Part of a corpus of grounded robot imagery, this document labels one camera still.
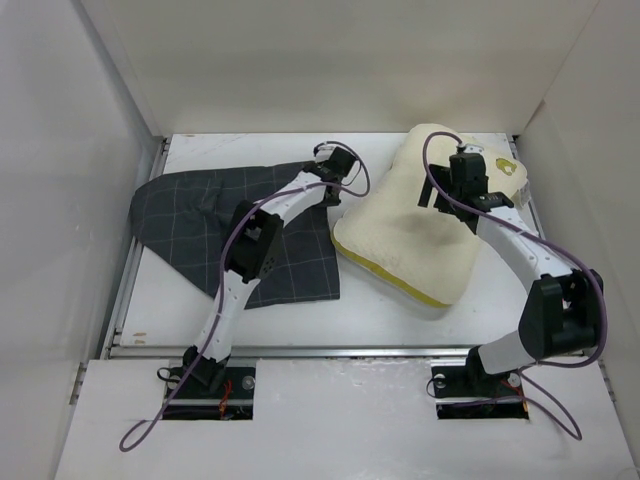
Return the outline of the cream pillow with yellow edge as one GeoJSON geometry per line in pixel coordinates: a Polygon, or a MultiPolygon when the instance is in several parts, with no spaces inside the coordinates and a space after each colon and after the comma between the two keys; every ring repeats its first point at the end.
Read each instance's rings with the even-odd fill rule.
{"type": "Polygon", "coordinates": [[[438,124],[412,128],[379,184],[338,219],[336,249],[378,278],[437,308],[463,296],[481,241],[455,217],[418,202],[426,165],[446,166],[474,138],[438,124]]]}

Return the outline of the dark grey checked pillowcase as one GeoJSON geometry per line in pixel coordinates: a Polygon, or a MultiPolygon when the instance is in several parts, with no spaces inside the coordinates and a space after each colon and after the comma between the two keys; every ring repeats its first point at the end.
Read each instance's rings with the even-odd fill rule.
{"type": "MultiPolygon", "coordinates": [[[[134,237],[209,296],[219,285],[219,262],[237,205],[280,190],[299,162],[161,175],[142,185],[130,204],[134,237]]],[[[340,278],[328,211],[314,207],[289,223],[273,272],[253,291],[250,309],[337,300],[340,278]]]]}

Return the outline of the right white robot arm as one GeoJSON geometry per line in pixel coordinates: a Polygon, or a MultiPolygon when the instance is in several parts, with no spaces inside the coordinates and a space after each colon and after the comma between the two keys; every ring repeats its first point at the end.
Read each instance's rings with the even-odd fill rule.
{"type": "Polygon", "coordinates": [[[462,366],[433,369],[437,397],[493,397],[524,367],[601,350],[607,326],[601,277],[529,229],[504,193],[490,191],[480,154],[457,152],[448,165],[426,169],[420,206],[432,200],[439,212],[466,225],[499,254],[527,293],[513,332],[473,347],[462,366]]]}

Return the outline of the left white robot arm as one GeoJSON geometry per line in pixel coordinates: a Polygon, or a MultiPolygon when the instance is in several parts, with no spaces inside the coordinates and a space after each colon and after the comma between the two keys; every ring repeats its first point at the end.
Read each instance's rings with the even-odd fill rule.
{"type": "Polygon", "coordinates": [[[221,254],[214,310],[183,354],[178,387],[189,382],[205,397],[222,389],[236,324],[254,290],[274,269],[283,249],[284,228],[313,207],[339,205],[340,193],[349,190],[343,180],[361,162],[347,145],[324,142],[289,183],[261,200],[236,207],[221,254]]]}

